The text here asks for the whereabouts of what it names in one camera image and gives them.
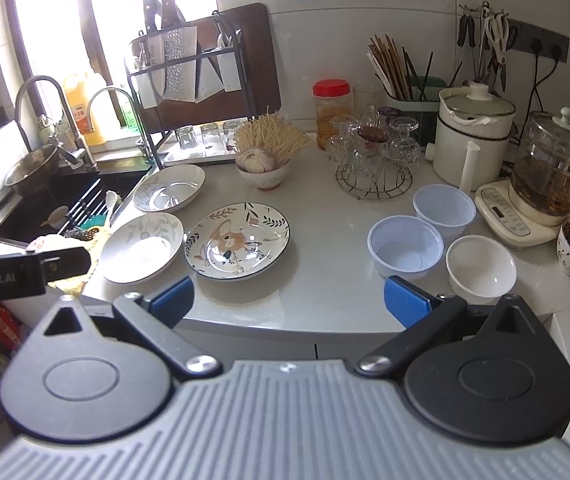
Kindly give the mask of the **white leaf plate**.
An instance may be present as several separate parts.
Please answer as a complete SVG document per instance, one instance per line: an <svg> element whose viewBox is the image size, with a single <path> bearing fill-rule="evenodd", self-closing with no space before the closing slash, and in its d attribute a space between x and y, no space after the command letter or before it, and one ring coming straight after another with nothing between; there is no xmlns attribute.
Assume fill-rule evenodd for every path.
<svg viewBox="0 0 570 480"><path fill-rule="evenodd" d="M102 248L98 268L114 284L145 281L170 264L183 244L182 222L173 214L153 212L116 229Z"/></svg>
<svg viewBox="0 0 570 480"><path fill-rule="evenodd" d="M206 182L206 173L196 165L166 167L140 182L133 204L145 214L174 212L189 205Z"/></svg>

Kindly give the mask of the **brown cutting board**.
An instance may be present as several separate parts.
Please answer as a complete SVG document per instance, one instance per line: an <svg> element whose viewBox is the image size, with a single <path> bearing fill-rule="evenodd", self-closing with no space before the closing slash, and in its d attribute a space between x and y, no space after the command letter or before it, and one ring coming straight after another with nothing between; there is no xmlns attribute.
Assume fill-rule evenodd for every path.
<svg viewBox="0 0 570 480"><path fill-rule="evenodd" d="M270 14L263 3L222 12L223 18L242 30L245 69L259 115L275 113L282 108L272 40ZM163 100L156 107L140 112L146 129L151 133L218 122L248 115L245 95L241 91L221 91L200 103Z"/></svg>

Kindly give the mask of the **green chopstick holder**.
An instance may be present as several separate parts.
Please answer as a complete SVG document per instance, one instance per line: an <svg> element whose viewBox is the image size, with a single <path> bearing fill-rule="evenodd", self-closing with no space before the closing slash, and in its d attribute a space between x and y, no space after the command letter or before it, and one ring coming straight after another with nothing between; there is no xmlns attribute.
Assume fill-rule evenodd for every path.
<svg viewBox="0 0 570 480"><path fill-rule="evenodd" d="M439 110L439 92L445 87L443 79L429 76L425 88L411 86L410 100L397 100L386 94L384 105L401 115L413 117L424 129L434 129Z"/></svg>

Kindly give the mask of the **black dish rack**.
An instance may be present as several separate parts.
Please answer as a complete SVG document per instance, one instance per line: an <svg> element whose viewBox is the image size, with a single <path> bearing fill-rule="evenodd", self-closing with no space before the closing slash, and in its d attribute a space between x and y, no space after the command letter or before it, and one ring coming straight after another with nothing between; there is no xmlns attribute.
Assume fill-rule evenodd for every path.
<svg viewBox="0 0 570 480"><path fill-rule="evenodd" d="M131 41L133 66L125 70L132 92L133 110L143 136L144 154L157 166L162 165L158 149L175 128L166 120L158 120L161 140L152 140L151 124L144 121L144 110L156 110L164 101L199 104L222 91L248 93L247 76L242 60L242 31L228 30L230 22L219 12L210 20L222 41L204 49L198 42L197 24L176 23L155 30L147 29ZM236 70L236 84L224 82L218 58L230 56Z"/></svg>

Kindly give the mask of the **drinking glass right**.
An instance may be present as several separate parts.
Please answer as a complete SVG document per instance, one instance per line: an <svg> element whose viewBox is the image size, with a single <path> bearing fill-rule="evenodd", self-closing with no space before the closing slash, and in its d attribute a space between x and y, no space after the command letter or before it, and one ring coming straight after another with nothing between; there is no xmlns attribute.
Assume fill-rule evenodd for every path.
<svg viewBox="0 0 570 480"><path fill-rule="evenodd" d="M242 120L230 119L223 122L223 140L227 151L236 150L236 132L242 126Z"/></svg>

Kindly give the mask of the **hanging scissors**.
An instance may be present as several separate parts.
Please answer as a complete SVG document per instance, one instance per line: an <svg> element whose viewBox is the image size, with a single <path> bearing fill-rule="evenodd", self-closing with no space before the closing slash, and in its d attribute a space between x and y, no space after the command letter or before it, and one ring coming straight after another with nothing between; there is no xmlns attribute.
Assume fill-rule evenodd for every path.
<svg viewBox="0 0 570 480"><path fill-rule="evenodd" d="M507 40L509 35L508 17L503 12L494 12L490 8L482 11L481 47L493 52L496 62L506 63Z"/></svg>

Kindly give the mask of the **drinking glass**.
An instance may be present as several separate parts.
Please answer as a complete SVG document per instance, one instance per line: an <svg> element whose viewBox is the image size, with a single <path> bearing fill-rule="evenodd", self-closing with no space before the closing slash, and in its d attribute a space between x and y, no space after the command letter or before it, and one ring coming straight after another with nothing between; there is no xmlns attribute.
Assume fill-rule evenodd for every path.
<svg viewBox="0 0 570 480"><path fill-rule="evenodd" d="M185 126L174 131L176 142L181 150L193 150L198 146L193 126Z"/></svg>
<svg viewBox="0 0 570 480"><path fill-rule="evenodd" d="M206 150L209 150L211 153L224 150L225 143L218 124L210 122L210 124L202 125L200 133L202 145Z"/></svg>
<svg viewBox="0 0 570 480"><path fill-rule="evenodd" d="M236 150L236 132L242 126L242 120L230 119L223 122L223 140L227 151Z"/></svg>

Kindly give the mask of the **orange detergent bottle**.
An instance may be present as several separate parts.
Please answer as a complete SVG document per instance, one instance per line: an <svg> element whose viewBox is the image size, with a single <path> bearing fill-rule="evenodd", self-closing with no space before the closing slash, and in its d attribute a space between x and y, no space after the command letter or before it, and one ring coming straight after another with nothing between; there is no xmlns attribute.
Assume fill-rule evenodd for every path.
<svg viewBox="0 0 570 480"><path fill-rule="evenodd" d="M94 99L92 107L88 107L94 94L105 86L105 79L95 72L74 74L64 81L64 93L74 121L89 146L104 144L116 120L109 96Z"/></svg>

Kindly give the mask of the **translucent plastic bowl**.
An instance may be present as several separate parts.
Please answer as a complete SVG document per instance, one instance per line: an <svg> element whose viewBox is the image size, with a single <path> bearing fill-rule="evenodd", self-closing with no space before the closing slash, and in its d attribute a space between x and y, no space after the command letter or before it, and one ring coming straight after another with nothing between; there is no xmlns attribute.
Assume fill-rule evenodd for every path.
<svg viewBox="0 0 570 480"><path fill-rule="evenodd" d="M429 222L397 214L376 222L366 245L377 273L383 278L399 275L405 281L426 276L444 254L444 240Z"/></svg>
<svg viewBox="0 0 570 480"><path fill-rule="evenodd" d="M461 236L476 216L472 199L445 184L420 188L413 196L413 207L416 216L431 223L446 242Z"/></svg>

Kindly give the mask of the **drinking glass middle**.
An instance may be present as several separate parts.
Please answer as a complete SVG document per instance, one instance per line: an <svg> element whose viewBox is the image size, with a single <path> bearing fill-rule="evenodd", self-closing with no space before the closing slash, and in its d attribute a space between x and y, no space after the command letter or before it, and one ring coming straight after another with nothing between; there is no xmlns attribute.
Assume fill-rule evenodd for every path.
<svg viewBox="0 0 570 480"><path fill-rule="evenodd" d="M210 122L210 124L202 125L200 133L202 145L206 150L209 150L211 153L224 150L225 143L218 124Z"/></svg>

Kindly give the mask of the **floral patterned plate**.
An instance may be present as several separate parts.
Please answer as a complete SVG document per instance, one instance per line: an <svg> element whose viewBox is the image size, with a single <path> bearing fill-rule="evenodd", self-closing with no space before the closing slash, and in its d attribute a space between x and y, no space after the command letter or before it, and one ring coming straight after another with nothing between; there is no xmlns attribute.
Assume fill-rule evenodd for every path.
<svg viewBox="0 0 570 480"><path fill-rule="evenodd" d="M185 235L184 255L199 276L232 282L268 270L289 242L290 224L279 210L241 202L202 217Z"/></svg>

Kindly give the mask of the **white dish brush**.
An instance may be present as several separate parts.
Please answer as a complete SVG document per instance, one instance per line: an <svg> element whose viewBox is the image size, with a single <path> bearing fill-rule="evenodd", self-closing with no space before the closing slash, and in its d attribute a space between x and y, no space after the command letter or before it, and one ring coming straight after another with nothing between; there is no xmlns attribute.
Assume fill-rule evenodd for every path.
<svg viewBox="0 0 570 480"><path fill-rule="evenodd" d="M112 216L114 215L114 212L116 211L116 209L122 203L122 198L120 197L120 195L117 192L114 192L113 190L108 190L106 192L105 203L106 203L106 207L107 207L107 212L106 212L104 227L109 228L111 226Z"/></svg>

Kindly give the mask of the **black wall power strip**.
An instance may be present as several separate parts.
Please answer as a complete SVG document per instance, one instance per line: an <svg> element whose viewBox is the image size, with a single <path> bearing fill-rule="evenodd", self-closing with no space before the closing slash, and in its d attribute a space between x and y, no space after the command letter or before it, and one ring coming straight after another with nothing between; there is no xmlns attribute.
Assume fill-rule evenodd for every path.
<svg viewBox="0 0 570 480"><path fill-rule="evenodd" d="M537 54L559 63L567 62L570 40L559 32L518 20L509 21L507 50Z"/></svg>

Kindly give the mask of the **white ceramic bowl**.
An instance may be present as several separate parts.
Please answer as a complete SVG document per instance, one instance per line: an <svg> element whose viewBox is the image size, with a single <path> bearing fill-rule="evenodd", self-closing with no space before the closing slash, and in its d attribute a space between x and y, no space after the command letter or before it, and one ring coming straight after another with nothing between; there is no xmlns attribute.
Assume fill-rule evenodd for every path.
<svg viewBox="0 0 570 480"><path fill-rule="evenodd" d="M454 240L446 252L445 266L452 291L468 304L492 304L511 292L517 281L512 254L485 236Z"/></svg>

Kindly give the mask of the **red lid plastic jar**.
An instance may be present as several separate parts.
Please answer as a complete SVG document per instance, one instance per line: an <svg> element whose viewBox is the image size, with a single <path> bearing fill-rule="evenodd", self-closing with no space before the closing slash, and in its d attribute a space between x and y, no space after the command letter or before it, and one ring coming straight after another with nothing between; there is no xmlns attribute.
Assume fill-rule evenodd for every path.
<svg viewBox="0 0 570 480"><path fill-rule="evenodd" d="M351 114L351 86L344 79L322 79L312 87L315 120L316 145L324 150L328 141L337 134L334 119Z"/></svg>

